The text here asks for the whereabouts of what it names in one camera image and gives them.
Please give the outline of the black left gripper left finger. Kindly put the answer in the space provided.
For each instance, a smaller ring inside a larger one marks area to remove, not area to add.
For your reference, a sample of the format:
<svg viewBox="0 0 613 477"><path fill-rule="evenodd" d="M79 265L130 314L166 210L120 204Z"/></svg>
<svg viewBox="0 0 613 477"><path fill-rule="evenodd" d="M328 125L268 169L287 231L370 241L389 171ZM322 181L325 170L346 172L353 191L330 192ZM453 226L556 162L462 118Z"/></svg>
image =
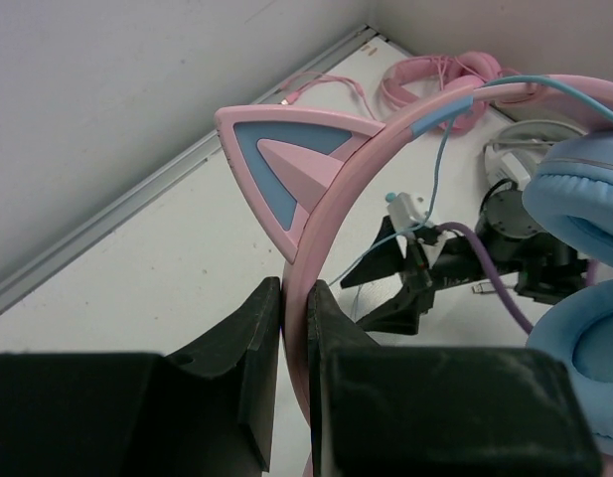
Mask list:
<svg viewBox="0 0 613 477"><path fill-rule="evenodd" d="M270 466L280 281L169 356L1 353L0 476L259 476Z"/></svg>

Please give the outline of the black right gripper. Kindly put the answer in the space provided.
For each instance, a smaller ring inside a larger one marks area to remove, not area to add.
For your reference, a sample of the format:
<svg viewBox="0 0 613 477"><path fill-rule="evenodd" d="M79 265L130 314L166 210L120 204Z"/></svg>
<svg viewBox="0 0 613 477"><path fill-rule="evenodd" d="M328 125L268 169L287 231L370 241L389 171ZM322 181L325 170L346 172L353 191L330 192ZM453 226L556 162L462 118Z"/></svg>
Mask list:
<svg viewBox="0 0 613 477"><path fill-rule="evenodd" d="M384 216L371 249L342 278L342 288L404 270L404 255L393 235L391 219ZM494 291L504 290L501 277L511 273L517 276L513 290L542 304L556 304L589 284L590 260L545 232L526 212L522 192L513 183L499 183L486 194L473 229L455 222L426 223L415 236L438 247L438 255L414 249L414 288L404 284L362 317L357 325L364 331L417 335L436 292L483 279Z"/></svg>

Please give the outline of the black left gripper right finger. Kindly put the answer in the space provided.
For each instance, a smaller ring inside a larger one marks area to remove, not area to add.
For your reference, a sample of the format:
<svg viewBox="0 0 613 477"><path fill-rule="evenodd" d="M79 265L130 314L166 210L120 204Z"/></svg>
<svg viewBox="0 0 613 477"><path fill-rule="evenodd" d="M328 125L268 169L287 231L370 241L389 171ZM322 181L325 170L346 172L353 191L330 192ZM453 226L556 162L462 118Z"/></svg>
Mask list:
<svg viewBox="0 0 613 477"><path fill-rule="evenodd" d="M307 300L316 476L598 476L562 363L525 348L389 347L317 282Z"/></svg>

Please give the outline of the pink blue cat-ear headphones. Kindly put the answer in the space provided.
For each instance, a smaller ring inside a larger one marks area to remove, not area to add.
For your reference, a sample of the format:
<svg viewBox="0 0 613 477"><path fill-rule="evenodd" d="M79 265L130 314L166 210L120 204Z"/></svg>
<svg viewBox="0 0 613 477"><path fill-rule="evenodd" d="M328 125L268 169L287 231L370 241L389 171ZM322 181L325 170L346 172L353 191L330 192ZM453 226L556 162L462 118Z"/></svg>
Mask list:
<svg viewBox="0 0 613 477"><path fill-rule="evenodd" d="M255 217L284 256L282 334L293 390L310 426L307 300L351 206L406 144L450 129L475 107L542 104L580 124L585 134L551 147L522 192L531 218L582 258L613 267L613 82L580 76L515 76L479 88L449 90L401 112L391 130L344 113L283 105L224 107L221 144ZM402 286L414 288L414 249L440 249L415 236L428 220L394 231L404 255ZM514 290L514 273L497 293L527 333L522 347L564 365L602 458L613 476L613 279L589 284L556 304Z"/></svg>

